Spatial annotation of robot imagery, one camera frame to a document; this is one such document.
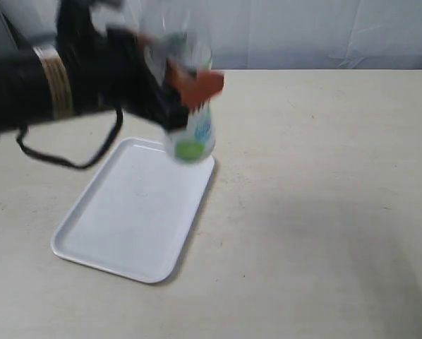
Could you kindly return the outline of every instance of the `tray rim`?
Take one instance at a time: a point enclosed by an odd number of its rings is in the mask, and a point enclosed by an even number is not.
[[[150,139],[139,138],[139,137],[128,137],[128,138],[122,139],[119,142],[119,144],[111,151],[108,158],[100,165],[100,167],[98,168],[96,173],[90,179],[87,186],[83,189],[83,191],[81,192],[79,197],[73,203],[72,207],[68,210],[68,212],[66,213],[66,215],[64,216],[62,221],[56,227],[54,234],[52,235],[52,238],[51,238],[51,250],[53,251],[54,255],[58,256],[59,258],[61,258],[63,260],[70,261],[72,263],[77,263],[79,265],[82,265],[82,266],[85,266],[85,267],[88,267],[88,268],[94,268],[96,270],[100,270],[100,271],[105,272],[105,273],[111,273],[111,274],[120,276],[122,278],[128,278],[128,279],[131,279],[131,280],[134,280],[134,281],[138,281],[140,283],[156,284],[156,283],[160,283],[160,282],[166,280],[173,273],[173,271],[174,271],[174,269],[175,269],[175,267],[178,263],[178,260],[180,258],[181,252],[183,251],[183,248],[184,248],[184,245],[185,245],[186,240],[188,238],[188,235],[189,235],[191,228],[194,224],[194,221],[197,217],[197,212],[199,211],[199,208],[200,208],[201,203],[203,202],[203,199],[207,195],[207,190],[208,190],[208,187],[210,185],[211,178],[213,177],[216,159],[212,155],[209,157],[212,160],[211,173],[210,173],[210,176],[209,176],[209,178],[206,182],[202,197],[201,197],[201,199],[198,200],[198,204],[197,204],[196,208],[194,208],[195,215],[194,215],[193,221],[192,221],[191,225],[189,226],[188,231],[185,233],[184,239],[181,239],[181,246],[179,247],[179,253],[178,253],[178,255],[176,255],[176,259],[171,262],[171,264],[165,270],[165,273],[160,274],[159,277],[149,278],[149,277],[146,277],[146,276],[143,276],[143,275],[131,274],[131,273],[122,273],[122,272],[118,272],[117,270],[113,270],[111,268],[104,268],[102,266],[98,266],[96,264],[93,264],[89,261],[82,260],[80,258],[68,255],[64,251],[60,250],[58,248],[58,246],[56,245],[56,241],[57,241],[62,229],[64,228],[65,224],[67,223],[68,219],[71,217],[71,215],[74,213],[74,211],[81,204],[82,200],[85,198],[86,194],[88,193],[88,191],[90,190],[92,185],[95,183],[97,178],[101,175],[101,173],[106,168],[106,166],[108,166],[108,164],[112,160],[112,158],[116,156],[116,154],[118,153],[121,146],[125,145],[126,143],[134,142],[134,141],[139,141],[139,142],[142,142],[142,143],[148,143],[148,144],[151,144],[153,146],[157,146],[159,151],[162,151],[163,153],[165,153],[165,150],[162,148],[162,143],[160,143],[159,141],[153,141],[153,140],[150,140]]]

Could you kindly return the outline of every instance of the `white wall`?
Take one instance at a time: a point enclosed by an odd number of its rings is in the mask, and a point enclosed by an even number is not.
[[[57,0],[0,1],[28,35],[54,28]],[[97,22],[136,26],[148,1]],[[209,16],[216,67],[422,68],[422,0],[185,1]]]

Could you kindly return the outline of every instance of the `clear plastic bottle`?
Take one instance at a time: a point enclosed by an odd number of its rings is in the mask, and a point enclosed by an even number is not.
[[[212,50],[206,19],[190,1],[152,0],[142,11],[139,22],[142,34],[159,40],[185,37],[169,58],[192,69],[211,69]],[[158,79],[164,74],[163,69],[152,72]],[[166,152],[182,162],[200,162],[210,156],[214,147],[215,130],[209,102],[189,115],[186,129],[168,133],[164,138]]]

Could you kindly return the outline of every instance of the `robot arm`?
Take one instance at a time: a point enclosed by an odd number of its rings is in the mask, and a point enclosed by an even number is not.
[[[159,84],[145,63],[144,48],[156,42],[122,28],[100,34],[90,9],[120,0],[61,0],[57,36],[52,44],[0,58],[0,133],[19,129],[17,142],[37,160],[85,170],[111,147],[123,124],[123,113],[147,119],[165,131],[185,128],[189,114],[222,90],[223,76],[191,74],[166,62]],[[115,109],[116,125],[95,157],[84,165],[29,149],[28,126]]]

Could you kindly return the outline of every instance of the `gold band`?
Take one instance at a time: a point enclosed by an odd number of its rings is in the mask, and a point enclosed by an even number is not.
[[[72,117],[74,107],[70,79],[59,53],[53,46],[44,49],[36,47],[34,52],[39,57],[48,80],[54,119]]]

